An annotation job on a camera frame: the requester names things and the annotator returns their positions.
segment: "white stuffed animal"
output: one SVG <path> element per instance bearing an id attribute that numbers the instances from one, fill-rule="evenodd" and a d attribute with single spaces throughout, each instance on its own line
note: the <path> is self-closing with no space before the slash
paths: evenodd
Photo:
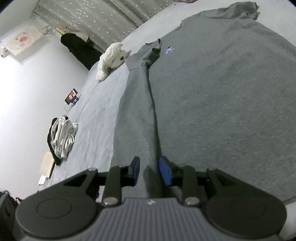
<path id="1" fill-rule="evenodd" d="M 111 69 L 116 69 L 124 63 L 124 60 L 129 56 L 130 52 L 122 50 L 122 43 L 111 44 L 105 53 L 100 57 L 98 63 L 98 72 L 96 74 L 96 80 L 100 83 L 104 81 Z"/>

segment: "gray t-shirt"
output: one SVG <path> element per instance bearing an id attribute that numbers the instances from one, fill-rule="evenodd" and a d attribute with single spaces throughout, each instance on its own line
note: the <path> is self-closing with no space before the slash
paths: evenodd
<path id="1" fill-rule="evenodd" d="M 258 23 L 257 9 L 200 12 L 126 60 L 111 164 L 138 155 L 144 177 L 124 196 L 161 196 L 159 155 L 296 196 L 296 47 Z"/>

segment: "star-patterned curtain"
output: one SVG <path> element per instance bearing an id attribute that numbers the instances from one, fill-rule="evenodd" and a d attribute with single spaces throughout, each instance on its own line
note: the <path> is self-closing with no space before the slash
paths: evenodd
<path id="1" fill-rule="evenodd" d="M 103 52 L 173 0 L 40 0 L 34 12 L 54 27 L 89 35 Z"/>

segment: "t-shirt sleeve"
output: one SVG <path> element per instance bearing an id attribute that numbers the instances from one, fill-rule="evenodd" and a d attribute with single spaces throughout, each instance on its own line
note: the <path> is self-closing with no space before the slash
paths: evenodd
<path id="1" fill-rule="evenodd" d="M 228 7 L 207 10 L 205 15 L 209 18 L 234 19 L 242 15 L 248 15 L 252 19 L 257 19 L 259 6 L 255 2 L 237 2 Z"/>
<path id="2" fill-rule="evenodd" d="M 160 50 L 160 39 L 149 44 L 146 43 L 137 53 L 127 58 L 125 63 L 129 70 L 136 69 L 143 64 L 146 64 L 147 68 L 149 68 L 159 58 Z"/>

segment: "gray bedsheet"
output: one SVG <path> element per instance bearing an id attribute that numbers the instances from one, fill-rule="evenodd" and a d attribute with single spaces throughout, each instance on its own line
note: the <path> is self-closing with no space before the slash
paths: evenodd
<path id="1" fill-rule="evenodd" d="M 111 165 L 136 155 L 141 171 L 124 196 L 161 196 L 162 154 L 295 197 L 296 47 L 256 11 L 246 2 L 200 12 L 126 60 Z"/>
<path id="2" fill-rule="evenodd" d="M 78 132 L 67 160 L 56 166 L 51 179 L 40 189 L 52 186 L 87 168 L 108 171 L 113 154 L 113 135 L 120 98 L 125 90 L 128 69 L 123 64 L 108 81 L 96 81 L 97 64 L 88 76 L 79 101 L 67 115 L 78 123 Z"/>

